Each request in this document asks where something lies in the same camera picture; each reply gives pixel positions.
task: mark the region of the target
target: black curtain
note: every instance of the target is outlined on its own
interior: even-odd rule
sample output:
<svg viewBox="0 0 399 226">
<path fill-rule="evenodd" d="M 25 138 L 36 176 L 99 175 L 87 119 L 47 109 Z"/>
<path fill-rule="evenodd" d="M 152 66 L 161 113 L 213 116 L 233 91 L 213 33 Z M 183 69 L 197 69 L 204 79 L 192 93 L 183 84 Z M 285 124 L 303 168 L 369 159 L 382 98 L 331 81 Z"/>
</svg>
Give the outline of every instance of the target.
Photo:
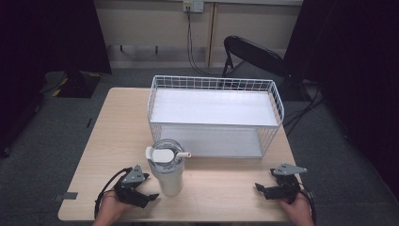
<svg viewBox="0 0 399 226">
<path fill-rule="evenodd" d="M 304 0 L 285 55 L 320 82 L 350 139 L 399 199 L 399 10 L 396 1 Z"/>
<path fill-rule="evenodd" d="M 68 63 L 111 74 L 92 0 L 0 2 L 0 151 L 32 114 L 27 108 L 45 74 L 65 71 Z"/>
</svg>

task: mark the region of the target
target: black chair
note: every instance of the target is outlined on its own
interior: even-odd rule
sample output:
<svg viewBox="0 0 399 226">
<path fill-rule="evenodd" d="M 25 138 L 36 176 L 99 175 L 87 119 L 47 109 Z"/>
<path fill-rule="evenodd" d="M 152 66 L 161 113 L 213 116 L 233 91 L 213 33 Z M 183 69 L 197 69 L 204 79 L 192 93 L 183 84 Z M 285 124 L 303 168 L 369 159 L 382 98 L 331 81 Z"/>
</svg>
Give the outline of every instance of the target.
<svg viewBox="0 0 399 226">
<path fill-rule="evenodd" d="M 227 59 L 222 77 L 273 80 L 280 95 L 288 89 L 290 74 L 279 55 L 238 36 L 228 36 L 224 40 L 224 46 Z M 243 61 L 234 67 L 231 55 Z"/>
</svg>

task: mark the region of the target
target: white wire basket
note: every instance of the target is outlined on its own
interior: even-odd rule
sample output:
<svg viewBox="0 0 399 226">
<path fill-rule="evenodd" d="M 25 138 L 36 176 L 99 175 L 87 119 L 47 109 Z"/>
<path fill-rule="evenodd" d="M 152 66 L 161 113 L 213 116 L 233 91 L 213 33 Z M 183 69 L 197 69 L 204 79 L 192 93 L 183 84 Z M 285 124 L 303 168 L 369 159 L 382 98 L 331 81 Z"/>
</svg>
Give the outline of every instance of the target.
<svg viewBox="0 0 399 226">
<path fill-rule="evenodd" d="M 153 141 L 193 156 L 264 156 L 284 118 L 272 80 L 156 75 L 148 102 Z"/>
</svg>

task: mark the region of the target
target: wooden table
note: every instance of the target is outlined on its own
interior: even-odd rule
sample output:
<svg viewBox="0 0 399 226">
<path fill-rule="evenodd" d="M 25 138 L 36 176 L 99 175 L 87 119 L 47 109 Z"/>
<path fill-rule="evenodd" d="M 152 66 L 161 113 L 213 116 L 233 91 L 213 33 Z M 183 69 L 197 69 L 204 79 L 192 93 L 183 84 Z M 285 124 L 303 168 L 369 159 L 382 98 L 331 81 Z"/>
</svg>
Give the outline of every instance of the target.
<svg viewBox="0 0 399 226">
<path fill-rule="evenodd" d="M 94 220 L 94 201 L 119 170 L 139 164 L 151 174 L 145 157 L 146 147 L 153 144 L 147 119 L 149 95 L 150 89 L 109 90 L 68 189 L 78 192 L 77 198 L 63 201 L 58 213 L 61 220 Z M 155 202 L 149 202 L 145 209 L 133 209 L 121 221 L 287 221 L 279 205 L 267 201 L 254 185 L 275 186 L 270 169 L 282 162 L 295 164 L 281 126 L 262 159 L 187 159 L 181 193 L 175 197 L 161 193 Z M 161 191 L 153 175 L 139 188 L 144 194 Z"/>
</svg>

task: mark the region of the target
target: electrical cord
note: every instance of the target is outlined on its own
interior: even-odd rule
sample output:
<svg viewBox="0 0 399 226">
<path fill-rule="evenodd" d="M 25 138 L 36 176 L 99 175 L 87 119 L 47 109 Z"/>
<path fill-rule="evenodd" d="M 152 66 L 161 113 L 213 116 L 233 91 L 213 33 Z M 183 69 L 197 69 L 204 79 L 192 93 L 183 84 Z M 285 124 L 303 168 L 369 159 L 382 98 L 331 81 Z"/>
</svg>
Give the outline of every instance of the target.
<svg viewBox="0 0 399 226">
<path fill-rule="evenodd" d="M 221 76 L 222 74 L 219 73 L 208 73 L 205 72 L 203 70 L 201 70 L 195 60 L 194 60 L 194 56 L 193 56 L 193 40 L 192 40 L 192 36 L 191 36 L 191 14 L 190 14 L 190 7 L 186 7 L 186 13 L 187 13 L 187 20 L 188 20 L 188 30 L 187 30 L 187 53 L 188 53 L 188 61 L 191 65 L 191 68 L 194 69 L 194 71 L 196 71 L 196 73 L 200 73 L 200 74 L 205 74 L 205 75 L 216 75 L 216 76 Z"/>
<path fill-rule="evenodd" d="M 94 207 L 94 218 L 97 217 L 97 214 L 99 213 L 100 210 L 100 205 L 101 205 L 101 201 L 103 199 L 103 196 L 106 192 L 111 191 L 111 190 L 106 190 L 106 188 L 109 186 L 109 184 L 111 184 L 111 182 L 113 182 L 115 180 L 115 178 L 117 178 L 117 176 L 119 176 L 121 173 L 123 172 L 128 172 L 130 168 L 125 168 L 125 169 L 121 169 L 119 172 L 117 172 L 104 186 L 103 190 L 100 192 L 99 196 L 97 197 L 96 205 Z"/>
<path fill-rule="evenodd" d="M 291 127 L 291 129 L 286 133 L 286 136 L 288 137 L 291 132 L 294 130 L 294 128 L 296 127 L 296 125 L 299 123 L 299 121 L 302 119 L 302 117 L 308 113 L 309 111 L 311 111 L 312 109 L 314 109 L 315 107 L 319 106 L 321 103 L 324 102 L 324 98 L 322 98 L 321 100 L 319 100 L 318 102 L 315 103 L 315 100 L 317 98 L 318 93 L 320 92 L 320 87 L 317 88 L 316 93 L 314 94 L 314 97 L 311 99 L 311 101 L 309 102 L 309 104 L 302 110 L 299 111 L 295 111 L 289 115 L 287 115 L 285 118 L 291 117 L 293 114 L 296 113 L 296 115 L 290 119 L 289 121 L 285 122 L 283 124 L 284 127 L 287 127 L 289 124 L 291 124 L 293 121 L 295 121 L 294 125 Z"/>
<path fill-rule="evenodd" d="M 307 72 L 307 70 L 308 70 L 308 68 L 310 66 L 311 59 L 313 58 L 313 55 L 315 53 L 316 46 L 318 45 L 318 43 L 320 41 L 320 37 L 322 36 L 323 31 L 326 29 L 327 22 L 329 21 L 329 18 L 331 17 L 332 11 L 333 11 L 333 9 L 335 9 L 335 7 L 337 5 L 337 2 L 338 2 L 338 0 L 335 0 L 334 3 L 332 4 L 332 6 L 329 9 L 329 12 L 327 14 L 327 17 L 326 17 L 322 27 L 320 28 L 319 33 L 316 36 L 316 40 L 313 42 L 313 46 L 311 48 L 310 56 L 308 57 L 308 60 L 305 63 L 305 67 L 303 68 L 302 73 L 300 75 L 301 76 L 301 79 L 300 79 L 301 81 L 303 81 L 305 79 L 305 75 L 306 75 L 306 72 Z"/>
<path fill-rule="evenodd" d="M 284 183 L 286 186 L 294 186 L 287 183 Z M 311 209 L 311 220 L 313 221 L 314 226 L 316 226 L 316 206 L 314 204 L 314 192 L 309 189 L 307 186 L 303 185 L 302 183 L 295 183 L 296 186 L 302 186 L 302 190 L 299 190 L 305 198 L 308 200 L 309 207 Z"/>
</svg>

